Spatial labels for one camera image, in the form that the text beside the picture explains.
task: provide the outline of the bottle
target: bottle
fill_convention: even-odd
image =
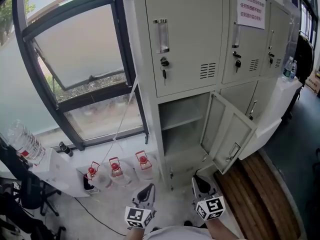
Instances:
[[[296,73],[297,73],[297,61],[295,60],[292,64],[292,69],[290,72],[289,82],[292,82],[295,79]]]
[[[135,153],[134,157],[134,170],[139,180],[142,182],[157,182],[159,180],[159,169],[157,160],[145,153],[145,151],[140,151]]]
[[[124,161],[120,163],[118,157],[109,159],[109,163],[111,166],[109,175],[114,183],[126,187],[138,181],[135,170]]]
[[[41,162],[46,150],[21,121],[12,123],[7,137],[9,144],[26,160],[36,165]]]
[[[294,58],[289,57],[289,60],[285,63],[283,74],[282,74],[282,80],[284,82],[287,82],[290,77],[290,72],[292,69],[293,60],[294,60]]]
[[[88,168],[86,178],[90,185],[95,186],[101,191],[107,190],[112,185],[108,170],[103,165],[94,161],[91,167]]]

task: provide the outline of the person's arm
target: person's arm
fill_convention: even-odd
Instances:
[[[144,233],[145,233],[144,228],[133,227],[128,232],[124,240],[142,240],[142,238],[144,237]]]
[[[205,222],[211,237],[215,240],[238,240],[239,238],[233,234],[222,222],[218,219],[211,219]]]

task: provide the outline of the ventilation slot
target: ventilation slot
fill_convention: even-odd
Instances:
[[[216,72],[216,63],[202,64],[200,66],[200,79],[213,78]]]
[[[279,67],[280,67],[280,63],[281,63],[281,59],[280,59],[280,58],[277,58],[274,67],[275,67],[275,68],[279,68]]]
[[[255,70],[257,70],[258,64],[259,64],[259,60],[258,60],[258,59],[253,59],[253,60],[251,60],[249,71],[255,71]]]

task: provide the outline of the window frame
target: window frame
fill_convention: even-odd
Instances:
[[[57,102],[38,62],[38,53],[35,50],[33,42],[34,37],[64,20],[104,5],[111,5],[116,36],[127,83],[118,83],[103,87],[62,102]],[[130,48],[123,0],[72,0],[50,10],[29,25],[26,19],[24,0],[12,0],[12,17],[18,47],[30,79],[53,119],[73,143],[73,145],[70,146],[72,148],[74,146],[74,148],[83,151],[85,147],[112,141],[114,134],[83,140],[68,121],[64,113],[99,101],[131,93],[132,84],[136,78],[136,72]],[[52,74],[52,77],[58,82],[58,79],[54,74]],[[119,139],[141,133],[145,133],[147,136],[149,135],[138,86],[135,88],[134,93],[143,127],[137,127],[121,132],[121,134],[119,134]]]
[[[307,15],[310,14],[312,21],[311,21],[311,35],[309,36],[308,33],[302,32],[304,36],[307,36],[309,42],[313,43],[314,40],[314,46],[312,45],[313,48],[316,47],[317,43],[317,36],[318,36],[318,0],[300,0],[300,28],[302,26],[302,7],[305,7],[307,10]]]

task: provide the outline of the tree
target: tree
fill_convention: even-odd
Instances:
[[[36,8],[36,5],[29,4],[29,0],[24,0],[24,7],[25,14],[28,14]],[[9,38],[12,26],[12,0],[6,0],[4,4],[0,6],[0,46],[4,45]]]

